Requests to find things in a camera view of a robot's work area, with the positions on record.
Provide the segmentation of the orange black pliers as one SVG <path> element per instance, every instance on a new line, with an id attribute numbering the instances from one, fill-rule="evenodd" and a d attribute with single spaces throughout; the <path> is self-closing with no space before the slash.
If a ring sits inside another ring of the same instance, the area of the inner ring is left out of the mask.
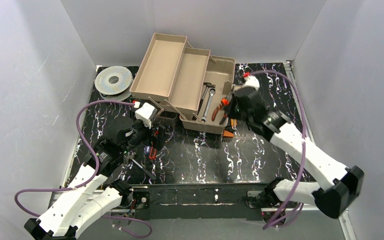
<path id="1" fill-rule="evenodd" d="M 220 103 L 218 106 L 214 109 L 212 115 L 211 115 L 211 120 L 214 122 L 218 113 L 223 112 L 223 116 L 221 120 L 219 121 L 219 124 L 227 123 L 228 122 L 228 112 L 231 108 L 231 103 L 232 103 L 232 97 L 231 96 L 226 96 L 223 97 L 220 100 Z"/>

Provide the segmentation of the steel combination wrench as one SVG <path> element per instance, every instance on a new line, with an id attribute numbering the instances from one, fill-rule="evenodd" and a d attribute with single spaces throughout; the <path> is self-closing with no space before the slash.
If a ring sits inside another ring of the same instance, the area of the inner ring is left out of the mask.
<path id="1" fill-rule="evenodd" d="M 216 89 L 214 87 L 209 89 L 209 97 L 208 97 L 208 100 L 206 102 L 203 115 L 200 119 L 202 123 L 205 123 L 207 121 L 208 112 L 209 112 L 209 109 L 210 109 L 210 106 L 211 106 L 211 103 L 213 100 L 213 96 L 215 93 L 216 93 Z"/>

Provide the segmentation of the black handled hammer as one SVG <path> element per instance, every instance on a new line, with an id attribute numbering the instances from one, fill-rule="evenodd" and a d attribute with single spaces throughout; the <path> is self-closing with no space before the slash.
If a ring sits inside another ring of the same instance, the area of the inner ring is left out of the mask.
<path id="1" fill-rule="evenodd" d="M 199 105 L 198 105 L 197 113 L 200 112 L 200 110 L 201 110 L 201 108 L 202 108 L 202 105 L 203 105 L 203 103 L 204 103 L 204 99 L 205 99 L 206 94 L 208 93 L 208 91 L 209 91 L 210 89 L 215 88 L 215 85 L 212 84 L 212 83 L 210 83 L 210 82 L 204 82 L 203 85 L 205 86 L 205 90 L 204 90 L 204 92 L 203 92 L 203 94 L 202 94 L 202 97 L 201 97 L 201 99 L 200 99 L 200 101 L 199 101 Z"/>

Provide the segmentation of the beige plastic tool box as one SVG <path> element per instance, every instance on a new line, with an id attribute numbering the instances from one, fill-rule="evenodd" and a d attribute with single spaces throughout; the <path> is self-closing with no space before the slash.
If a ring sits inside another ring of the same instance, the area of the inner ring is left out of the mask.
<path id="1" fill-rule="evenodd" d="M 182 35 L 154 33 L 139 70 L 130 87 L 136 99 L 154 101 L 164 112 L 178 114 L 187 130 L 222 134 L 227 123 L 219 124 L 223 113 L 211 120 L 214 109 L 227 97 L 234 85 L 236 61 L 214 56 L 209 49 L 193 48 Z M 209 90 L 198 112 L 204 82 L 215 85 L 216 92 L 202 122 Z"/>

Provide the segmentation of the red utility knife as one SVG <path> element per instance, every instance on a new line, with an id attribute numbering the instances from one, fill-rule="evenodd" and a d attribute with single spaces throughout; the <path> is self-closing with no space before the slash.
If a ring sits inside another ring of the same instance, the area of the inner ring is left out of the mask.
<path id="1" fill-rule="evenodd" d="M 151 146 L 149 150 L 148 158 L 154 161 L 156 159 L 157 152 L 158 150 L 155 147 Z"/>

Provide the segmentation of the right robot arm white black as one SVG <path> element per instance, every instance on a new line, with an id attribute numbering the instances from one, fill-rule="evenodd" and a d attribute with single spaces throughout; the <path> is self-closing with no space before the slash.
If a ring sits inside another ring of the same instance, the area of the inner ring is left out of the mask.
<path id="1" fill-rule="evenodd" d="M 313 182 L 300 182 L 277 177 L 257 196 L 248 197 L 251 204 L 275 206 L 292 201 L 315 206 L 326 216 L 337 219 L 360 195 L 364 171 L 326 154 L 304 137 L 287 115 L 267 108 L 255 88 L 235 90 L 225 111 L 229 118 L 244 121 L 249 130 L 298 161 L 300 168 L 314 178 Z"/>

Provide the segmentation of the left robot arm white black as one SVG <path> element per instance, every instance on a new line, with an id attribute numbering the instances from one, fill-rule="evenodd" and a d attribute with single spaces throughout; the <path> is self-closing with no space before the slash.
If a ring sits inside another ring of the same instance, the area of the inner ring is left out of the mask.
<path id="1" fill-rule="evenodd" d="M 24 229 L 35 240 L 76 240 L 92 223 L 123 204 L 133 206 L 132 187 L 124 180 L 110 183 L 101 194 L 94 191 L 123 163 L 134 161 L 134 149 L 147 143 L 150 152 L 161 150 L 166 128 L 130 118 L 109 137 L 101 137 L 93 147 L 90 160 L 83 163 L 76 176 L 52 206 L 37 218 L 30 218 Z"/>

